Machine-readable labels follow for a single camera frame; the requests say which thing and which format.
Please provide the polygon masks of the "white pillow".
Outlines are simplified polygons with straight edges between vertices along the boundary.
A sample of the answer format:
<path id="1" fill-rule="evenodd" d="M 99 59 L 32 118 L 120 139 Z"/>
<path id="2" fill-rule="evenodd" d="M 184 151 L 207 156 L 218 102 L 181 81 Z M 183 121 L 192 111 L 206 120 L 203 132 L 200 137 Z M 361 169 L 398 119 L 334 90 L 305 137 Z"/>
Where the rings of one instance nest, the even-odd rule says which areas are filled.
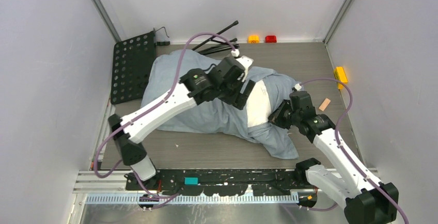
<path id="1" fill-rule="evenodd" d="M 255 83 L 247 101 L 247 126 L 255 127 L 268 122 L 271 114 L 271 102 L 263 80 Z"/>

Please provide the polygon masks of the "blue beige patchwork pillowcase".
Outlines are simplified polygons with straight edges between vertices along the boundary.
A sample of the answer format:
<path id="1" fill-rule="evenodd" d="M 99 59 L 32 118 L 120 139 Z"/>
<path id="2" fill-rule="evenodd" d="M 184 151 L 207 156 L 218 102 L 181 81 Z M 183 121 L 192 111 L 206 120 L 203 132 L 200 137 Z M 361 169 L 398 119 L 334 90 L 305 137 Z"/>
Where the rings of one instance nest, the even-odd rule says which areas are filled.
<path id="1" fill-rule="evenodd" d="M 146 106 L 163 95 L 165 90 L 171 88 L 181 52 L 182 50 L 176 50 L 155 59 L 140 107 Z M 220 60 L 187 50 L 182 60 L 179 75 L 184 75 L 190 69 L 207 69 L 212 64 L 217 65 L 219 62 Z M 251 67 L 247 79 L 253 80 L 255 83 L 260 80 L 264 81 L 271 102 L 271 113 L 279 107 L 283 100 L 289 98 L 292 87 L 298 84 L 296 80 L 287 75 L 262 67 Z M 288 135 L 288 130 L 268 122 L 248 127 L 246 105 L 242 110 L 238 110 L 219 99 L 204 102 L 186 110 L 169 119 L 157 129 L 205 134 L 224 133 L 252 143 L 260 143 L 273 157 L 280 159 L 297 159 L 299 157 L 298 151 Z"/>

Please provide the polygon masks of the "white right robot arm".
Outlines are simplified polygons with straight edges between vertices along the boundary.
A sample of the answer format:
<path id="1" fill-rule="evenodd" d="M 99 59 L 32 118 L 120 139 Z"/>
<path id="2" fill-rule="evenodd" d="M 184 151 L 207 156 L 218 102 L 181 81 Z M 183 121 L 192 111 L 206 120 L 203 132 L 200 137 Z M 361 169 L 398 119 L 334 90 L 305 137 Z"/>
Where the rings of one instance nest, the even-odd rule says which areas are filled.
<path id="1" fill-rule="evenodd" d="M 313 185 L 342 209 L 348 223 L 390 223 L 396 220 L 399 192 L 393 183 L 382 183 L 346 145 L 325 114 L 317 114 L 310 94 L 295 91 L 268 117 L 282 129 L 295 126 L 336 168 L 338 176 L 310 158 L 295 166 L 295 182 Z"/>

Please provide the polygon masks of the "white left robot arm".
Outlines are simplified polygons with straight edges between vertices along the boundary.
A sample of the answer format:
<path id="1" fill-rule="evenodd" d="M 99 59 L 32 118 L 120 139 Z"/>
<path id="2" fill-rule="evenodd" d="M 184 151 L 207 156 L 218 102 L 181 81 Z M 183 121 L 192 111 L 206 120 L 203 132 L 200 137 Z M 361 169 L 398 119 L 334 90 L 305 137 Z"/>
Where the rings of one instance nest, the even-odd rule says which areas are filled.
<path id="1" fill-rule="evenodd" d="M 143 108 L 123 117 L 110 116 L 108 121 L 114 129 L 113 139 L 122 162 L 137 174 L 144 189 L 154 189 L 159 177 L 142 141 L 164 122 L 204 102 L 219 99 L 242 110 L 255 85 L 246 79 L 252 64 L 253 60 L 246 56 L 226 57 L 209 72 L 190 69 L 167 92 Z"/>

